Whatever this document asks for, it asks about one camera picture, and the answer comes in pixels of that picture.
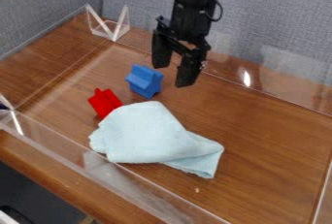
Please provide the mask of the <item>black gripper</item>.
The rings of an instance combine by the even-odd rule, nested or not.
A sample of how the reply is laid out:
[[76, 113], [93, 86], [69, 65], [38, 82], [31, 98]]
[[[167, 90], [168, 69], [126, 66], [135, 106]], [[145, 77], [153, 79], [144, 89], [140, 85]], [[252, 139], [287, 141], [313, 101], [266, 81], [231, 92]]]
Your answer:
[[[185, 41], [203, 50], [209, 50], [207, 42], [212, 22], [222, 20], [215, 17], [216, 7], [223, 7], [219, 0], [175, 0], [172, 18], [157, 18], [157, 28], [152, 39], [152, 64], [155, 68], [171, 65], [173, 49], [180, 41]], [[176, 79], [176, 86], [185, 87], [196, 83], [205, 68], [207, 53], [195, 52], [183, 55]]]

